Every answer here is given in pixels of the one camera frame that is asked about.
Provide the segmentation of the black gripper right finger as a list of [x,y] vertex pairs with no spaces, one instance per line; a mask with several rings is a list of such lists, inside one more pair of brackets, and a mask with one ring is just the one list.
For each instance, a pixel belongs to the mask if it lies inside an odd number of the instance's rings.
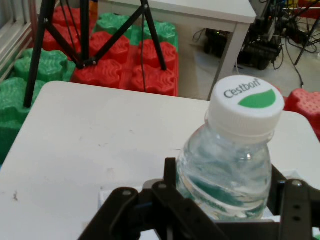
[[304,180],[288,179],[272,166],[268,209],[280,216],[278,240],[315,240],[320,227],[320,191]]

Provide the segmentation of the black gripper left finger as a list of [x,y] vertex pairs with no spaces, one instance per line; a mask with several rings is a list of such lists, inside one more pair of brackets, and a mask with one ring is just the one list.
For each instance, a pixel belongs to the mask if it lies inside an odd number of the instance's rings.
[[81,240],[138,240],[154,230],[161,240],[226,240],[227,235],[176,189],[176,159],[166,158],[163,179],[141,192],[120,187],[111,192],[89,222]]

